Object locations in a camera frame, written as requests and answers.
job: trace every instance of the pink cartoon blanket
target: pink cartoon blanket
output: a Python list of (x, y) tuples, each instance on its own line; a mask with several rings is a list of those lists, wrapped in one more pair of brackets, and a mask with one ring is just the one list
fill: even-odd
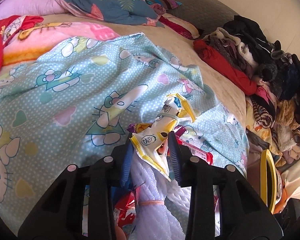
[(34, 28), (20, 32), (11, 39), (3, 50), (3, 66), (36, 60), (61, 41), (74, 36), (84, 36), (98, 41), (119, 37), (109, 27), (93, 23), (39, 24)]

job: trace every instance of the hello kitty bedsheet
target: hello kitty bedsheet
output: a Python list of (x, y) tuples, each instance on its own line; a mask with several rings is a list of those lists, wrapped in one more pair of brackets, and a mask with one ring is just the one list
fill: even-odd
[(110, 41), (69, 38), (6, 74), (0, 90), (0, 216), (17, 233), (46, 189), (71, 163), (91, 165), (122, 144), (131, 123), (151, 122), (181, 93), (198, 113), (184, 139), (245, 175), (248, 142), (237, 119), (203, 84), (143, 33)]

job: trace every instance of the pillow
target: pillow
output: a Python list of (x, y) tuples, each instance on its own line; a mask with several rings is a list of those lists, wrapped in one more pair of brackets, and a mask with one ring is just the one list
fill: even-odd
[(158, 15), (143, 0), (58, 0), (78, 16), (125, 24), (162, 26)]
[(194, 27), (191, 23), (186, 22), (182, 19), (179, 19), (178, 17), (175, 17), (168, 13), (165, 13), (162, 16), (164, 18), (168, 19), (169, 21), (171, 21), (175, 24), (178, 24), (178, 25), (182, 26), (183, 28), (185, 28), (186, 30), (188, 30), (191, 33), (192, 39), (196, 39), (200, 36), (197, 28)]
[(67, 12), (55, 0), (0, 0), (0, 20), (12, 15), (50, 15)]
[(178, 6), (182, 5), (182, 3), (177, 2), (175, 0), (145, 0), (147, 4), (160, 4), (163, 9), (170, 10), (177, 8)]

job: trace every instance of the red clothing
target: red clothing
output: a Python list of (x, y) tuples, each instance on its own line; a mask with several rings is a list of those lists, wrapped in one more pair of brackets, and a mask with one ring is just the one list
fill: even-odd
[(3, 48), (8, 44), (12, 37), (19, 31), (33, 28), (36, 23), (43, 21), (40, 16), (10, 16), (0, 20), (0, 69), (3, 61)]
[(196, 40), (193, 45), (194, 51), (205, 63), (228, 78), (247, 96), (251, 96), (257, 91), (257, 84), (250, 80), (245, 73), (232, 67), (217, 50), (207, 45), (203, 40)]

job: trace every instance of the hair tie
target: hair tie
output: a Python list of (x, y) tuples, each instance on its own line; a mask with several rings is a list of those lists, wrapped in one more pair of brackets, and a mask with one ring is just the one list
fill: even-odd
[(147, 206), (147, 205), (164, 205), (164, 201), (163, 200), (149, 200), (149, 201), (144, 201), (144, 202), (140, 202), (140, 206)]

